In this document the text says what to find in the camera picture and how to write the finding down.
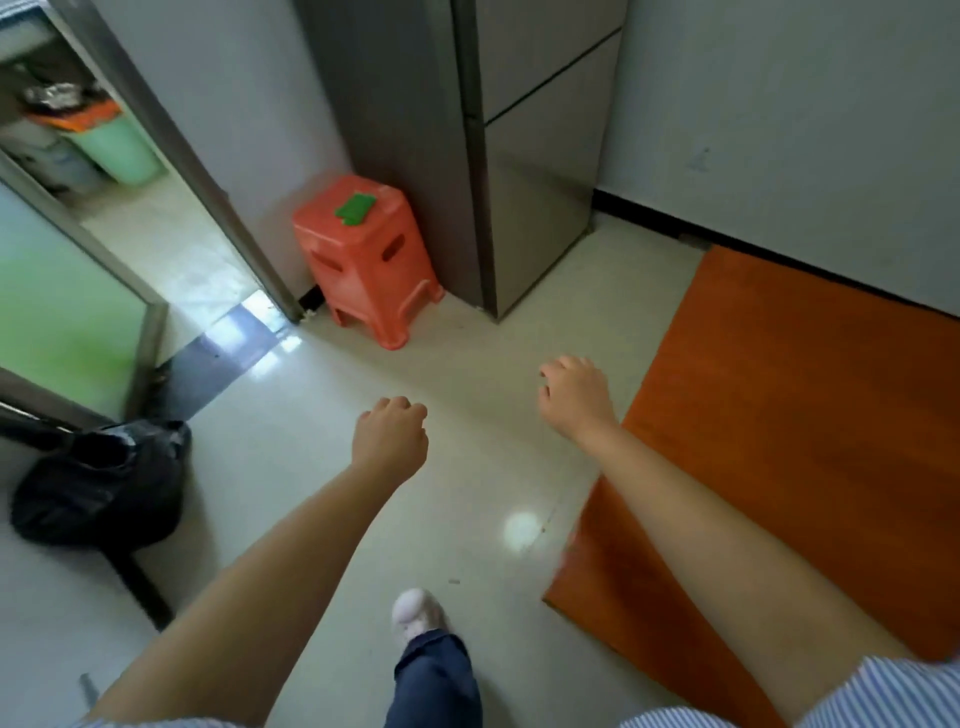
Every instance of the left arm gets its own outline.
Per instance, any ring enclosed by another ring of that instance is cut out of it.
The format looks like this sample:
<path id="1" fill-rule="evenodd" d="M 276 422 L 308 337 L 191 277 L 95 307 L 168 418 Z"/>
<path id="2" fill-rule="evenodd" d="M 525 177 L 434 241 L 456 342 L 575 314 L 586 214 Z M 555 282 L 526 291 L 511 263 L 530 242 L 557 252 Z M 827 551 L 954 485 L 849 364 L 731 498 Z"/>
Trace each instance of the left arm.
<path id="1" fill-rule="evenodd" d="M 425 417 L 404 397 L 361 415 L 351 465 L 223 570 L 87 719 L 263 725 L 360 539 L 426 460 Z"/>

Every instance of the right arm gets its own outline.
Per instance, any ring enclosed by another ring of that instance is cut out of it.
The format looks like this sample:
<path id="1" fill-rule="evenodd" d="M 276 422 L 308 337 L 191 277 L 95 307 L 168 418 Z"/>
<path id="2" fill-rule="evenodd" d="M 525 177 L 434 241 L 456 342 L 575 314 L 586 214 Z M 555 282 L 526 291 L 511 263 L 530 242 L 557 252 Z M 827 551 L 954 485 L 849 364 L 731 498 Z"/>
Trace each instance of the right arm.
<path id="1" fill-rule="evenodd" d="M 623 429 L 589 360 L 562 356 L 541 372 L 543 418 L 596 459 L 784 720 L 800 720 L 864 657 L 914 657 L 800 554 Z"/>

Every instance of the hand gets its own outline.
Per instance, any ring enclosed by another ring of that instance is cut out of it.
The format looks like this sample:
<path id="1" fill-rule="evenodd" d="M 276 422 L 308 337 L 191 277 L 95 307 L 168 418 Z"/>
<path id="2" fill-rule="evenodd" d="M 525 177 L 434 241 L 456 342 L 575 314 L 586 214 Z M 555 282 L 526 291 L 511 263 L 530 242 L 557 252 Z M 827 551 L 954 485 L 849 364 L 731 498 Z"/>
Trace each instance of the hand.
<path id="1" fill-rule="evenodd" d="M 540 367 L 540 416 L 581 449 L 598 433 L 619 428 L 604 373 L 589 359 L 561 356 Z"/>
<path id="2" fill-rule="evenodd" d="M 381 398 L 357 420 L 352 467 L 373 468 L 398 488 L 426 462 L 426 407 L 405 397 Z"/>

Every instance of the orange plastic stool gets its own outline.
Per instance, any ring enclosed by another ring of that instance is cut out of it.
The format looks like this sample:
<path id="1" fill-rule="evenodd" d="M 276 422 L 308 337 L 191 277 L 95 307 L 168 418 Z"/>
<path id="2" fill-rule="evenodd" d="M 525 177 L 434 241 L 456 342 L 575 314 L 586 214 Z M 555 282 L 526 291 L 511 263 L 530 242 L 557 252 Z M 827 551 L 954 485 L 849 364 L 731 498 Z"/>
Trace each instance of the orange plastic stool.
<path id="1" fill-rule="evenodd" d="M 334 214 L 356 192 L 376 197 L 360 225 Z M 408 324 L 429 297 L 444 297 L 413 210 L 403 193 L 386 184 L 349 175 L 294 213 L 294 230 L 333 320 L 343 314 L 369 326 L 384 349 L 410 338 Z"/>

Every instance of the black bag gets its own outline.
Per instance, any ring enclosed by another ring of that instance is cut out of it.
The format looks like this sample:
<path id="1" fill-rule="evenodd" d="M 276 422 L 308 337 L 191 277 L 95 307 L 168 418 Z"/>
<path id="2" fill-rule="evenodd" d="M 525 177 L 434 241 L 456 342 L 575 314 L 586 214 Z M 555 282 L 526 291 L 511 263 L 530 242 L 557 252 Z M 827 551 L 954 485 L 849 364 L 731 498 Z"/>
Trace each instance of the black bag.
<path id="1" fill-rule="evenodd" d="M 22 426 L 4 429 L 42 447 Z M 56 439 L 58 451 L 41 457 L 13 493 L 18 534 L 40 544 L 134 550 L 173 533 L 190 446 L 186 423 L 136 420 Z"/>

